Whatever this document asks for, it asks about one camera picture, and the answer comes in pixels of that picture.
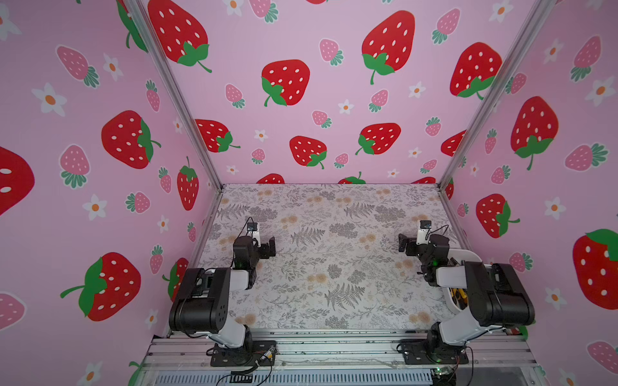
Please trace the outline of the white plastic storage box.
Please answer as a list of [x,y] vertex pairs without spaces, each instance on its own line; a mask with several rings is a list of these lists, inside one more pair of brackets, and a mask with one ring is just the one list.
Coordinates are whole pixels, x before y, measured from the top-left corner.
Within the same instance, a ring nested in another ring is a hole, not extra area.
[[438,283],[444,292],[447,308],[454,314],[460,313],[462,310],[457,310],[452,302],[449,294],[449,289],[459,288],[467,289],[466,273],[464,264],[466,262],[481,263],[481,258],[473,251],[467,249],[450,249],[448,253],[449,262],[446,268],[440,268],[438,271]]

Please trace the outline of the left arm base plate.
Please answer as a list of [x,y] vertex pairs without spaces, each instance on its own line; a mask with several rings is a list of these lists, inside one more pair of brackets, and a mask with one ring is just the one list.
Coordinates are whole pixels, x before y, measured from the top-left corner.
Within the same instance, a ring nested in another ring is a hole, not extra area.
[[277,342],[258,340],[243,347],[227,348],[215,344],[207,350],[211,367],[253,367],[270,366],[277,354]]

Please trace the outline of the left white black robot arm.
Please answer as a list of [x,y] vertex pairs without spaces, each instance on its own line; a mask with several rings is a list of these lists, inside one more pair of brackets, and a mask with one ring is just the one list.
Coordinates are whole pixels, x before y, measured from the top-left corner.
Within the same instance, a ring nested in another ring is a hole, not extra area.
[[190,338],[206,335],[227,349],[251,350],[250,329],[228,320],[230,294],[252,289],[258,263],[275,256],[275,238],[261,243],[252,236],[240,236],[233,243],[232,266],[187,270],[169,314],[170,330]]

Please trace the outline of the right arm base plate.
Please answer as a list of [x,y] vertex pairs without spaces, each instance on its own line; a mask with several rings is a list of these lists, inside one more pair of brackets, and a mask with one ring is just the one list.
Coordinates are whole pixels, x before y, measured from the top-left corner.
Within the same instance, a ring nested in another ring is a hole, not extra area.
[[407,365],[457,365],[468,364],[464,347],[439,345],[430,348],[426,340],[404,339],[396,347]]

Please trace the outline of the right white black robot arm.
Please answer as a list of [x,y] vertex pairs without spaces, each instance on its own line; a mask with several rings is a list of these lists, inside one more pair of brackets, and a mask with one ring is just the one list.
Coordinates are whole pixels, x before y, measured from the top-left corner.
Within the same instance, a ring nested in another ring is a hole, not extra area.
[[465,309],[431,327],[422,343],[428,352],[460,349],[490,331],[533,324],[534,305],[512,265],[470,261],[473,252],[451,249],[450,240],[437,233],[400,234],[398,250],[418,258],[420,274],[429,286],[467,294]]

